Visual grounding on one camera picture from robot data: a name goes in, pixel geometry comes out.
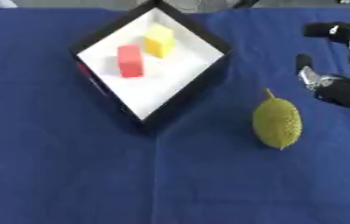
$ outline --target durian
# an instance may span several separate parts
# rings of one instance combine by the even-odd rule
[[[267,99],[253,114],[253,129],[261,141],[283,150],[294,144],[302,132],[302,121],[297,108],[284,99],[275,98],[265,89]]]

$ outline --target table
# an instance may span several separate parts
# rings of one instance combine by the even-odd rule
[[[0,10],[0,224],[350,224],[350,109],[312,98],[298,53],[350,77],[349,51],[302,36],[350,9],[194,15],[234,48],[223,84],[157,136],[139,133],[68,52],[121,12]],[[263,89],[297,105],[285,151],[250,128]]]

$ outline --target yellow cube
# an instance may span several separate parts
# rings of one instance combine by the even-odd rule
[[[158,58],[164,58],[175,45],[173,30],[161,24],[152,25],[143,40],[145,51]]]

